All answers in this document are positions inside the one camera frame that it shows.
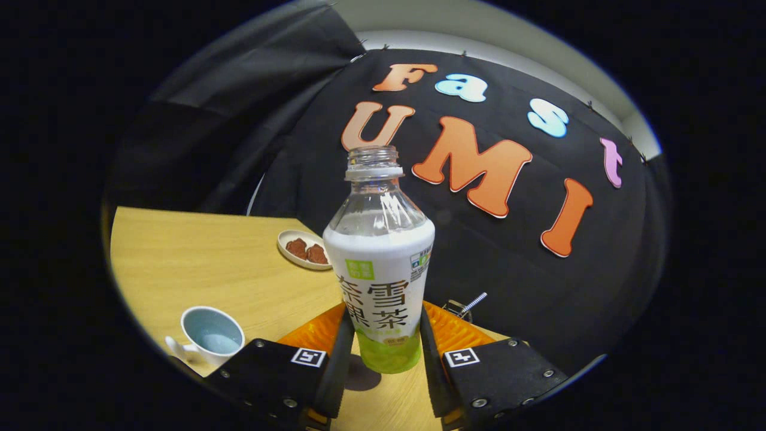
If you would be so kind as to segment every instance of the white plate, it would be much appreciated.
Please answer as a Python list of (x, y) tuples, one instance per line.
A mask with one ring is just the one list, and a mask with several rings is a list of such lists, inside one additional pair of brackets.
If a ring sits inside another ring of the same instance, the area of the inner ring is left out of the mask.
[(327, 262), (329, 262), (326, 265), (320, 264), (320, 263), (314, 263), (305, 261), (298, 256), (294, 255), (293, 253), (290, 253), (287, 251), (287, 243), (290, 241), (294, 241), (296, 239), (302, 239), (306, 243), (306, 248), (312, 247), (315, 244), (319, 244), (320, 247), (325, 248), (325, 243), (322, 241), (322, 239), (312, 233), (303, 232), (303, 231), (284, 231), (277, 236), (277, 247), (280, 249), (280, 253), (282, 253), (282, 256), (286, 257), (287, 260), (291, 261), (292, 263), (303, 266), (304, 268), (308, 269), (316, 269), (323, 271), (325, 269), (332, 268), (332, 262), (330, 261), (330, 258), (327, 257), (327, 252), (325, 252), (325, 258), (327, 258)]

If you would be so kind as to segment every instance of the wooden table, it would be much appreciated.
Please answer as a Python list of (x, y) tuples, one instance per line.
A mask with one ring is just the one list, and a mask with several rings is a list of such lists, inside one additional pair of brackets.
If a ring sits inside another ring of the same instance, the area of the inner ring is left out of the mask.
[[(277, 235), (286, 229), (310, 232), (296, 219), (119, 207), (112, 228), (112, 268), (136, 320), (168, 355), (166, 335), (188, 344), (181, 313), (195, 305), (232, 316), (246, 342), (277, 341), (342, 301), (332, 270), (310, 271), (279, 253)], [(482, 331), (496, 340), (508, 338)], [(359, 354), (356, 338), (352, 353)], [(214, 370), (197, 354), (189, 357), (188, 365), (202, 376)], [(371, 390), (345, 391), (332, 429), (440, 431), (423, 359), (407, 372), (384, 374)]]

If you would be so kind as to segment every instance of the cup handle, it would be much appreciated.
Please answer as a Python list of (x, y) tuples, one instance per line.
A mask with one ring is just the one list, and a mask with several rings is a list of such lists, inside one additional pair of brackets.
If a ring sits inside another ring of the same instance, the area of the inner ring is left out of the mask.
[(165, 337), (165, 344), (170, 347), (170, 350), (173, 352), (173, 354), (180, 360), (188, 360), (186, 357), (186, 352), (197, 351), (197, 347), (194, 344), (186, 344), (185, 346), (182, 346), (181, 344), (178, 344), (175, 338), (171, 336)]

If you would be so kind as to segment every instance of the clear plastic bottle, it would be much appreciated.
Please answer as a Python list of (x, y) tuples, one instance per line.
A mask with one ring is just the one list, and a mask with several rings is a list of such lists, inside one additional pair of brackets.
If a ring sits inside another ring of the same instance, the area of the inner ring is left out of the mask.
[(362, 360), (401, 373), (421, 356), (418, 326), (434, 224), (401, 191), (393, 146), (349, 152), (351, 194), (323, 234)]

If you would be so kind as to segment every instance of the screw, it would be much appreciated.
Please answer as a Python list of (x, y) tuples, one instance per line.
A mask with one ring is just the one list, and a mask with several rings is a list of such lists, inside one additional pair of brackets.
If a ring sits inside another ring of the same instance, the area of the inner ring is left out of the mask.
[(476, 305), (476, 304), (479, 304), (479, 301), (483, 300), (484, 298), (486, 298), (486, 292), (483, 292), (482, 294), (480, 294), (480, 295), (479, 295), (479, 297), (478, 297), (478, 298), (476, 298), (476, 299), (474, 299), (473, 301), (469, 302), (469, 303), (468, 303), (468, 305), (466, 305), (465, 307), (463, 307), (463, 310), (460, 310), (460, 313), (461, 313), (461, 314), (465, 314), (465, 313), (467, 313), (467, 312), (468, 312), (468, 310), (470, 310), (471, 308), (473, 308), (473, 306), (474, 306), (474, 305)]

